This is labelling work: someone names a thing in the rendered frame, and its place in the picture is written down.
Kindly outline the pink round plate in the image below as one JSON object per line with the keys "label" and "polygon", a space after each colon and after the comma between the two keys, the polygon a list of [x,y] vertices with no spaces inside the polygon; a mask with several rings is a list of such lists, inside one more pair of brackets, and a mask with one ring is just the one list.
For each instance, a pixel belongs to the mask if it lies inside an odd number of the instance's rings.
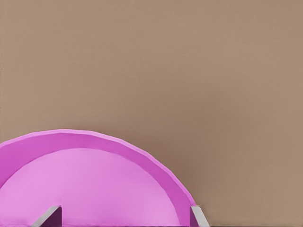
{"label": "pink round plate", "polygon": [[118,138],[51,130],[0,144],[0,227],[54,206],[66,226],[187,226],[194,204],[166,166]]}

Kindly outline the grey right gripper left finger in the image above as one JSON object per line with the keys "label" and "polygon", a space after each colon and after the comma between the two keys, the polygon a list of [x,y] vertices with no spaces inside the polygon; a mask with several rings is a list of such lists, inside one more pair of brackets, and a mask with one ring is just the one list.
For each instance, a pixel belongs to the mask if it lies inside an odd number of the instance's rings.
{"label": "grey right gripper left finger", "polygon": [[62,227],[62,207],[50,207],[30,227]]}

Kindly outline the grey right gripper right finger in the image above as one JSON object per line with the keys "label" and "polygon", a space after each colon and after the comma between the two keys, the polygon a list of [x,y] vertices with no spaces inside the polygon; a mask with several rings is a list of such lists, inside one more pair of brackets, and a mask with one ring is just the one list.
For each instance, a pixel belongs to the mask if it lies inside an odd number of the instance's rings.
{"label": "grey right gripper right finger", "polygon": [[190,227],[209,227],[209,223],[199,206],[190,207]]}

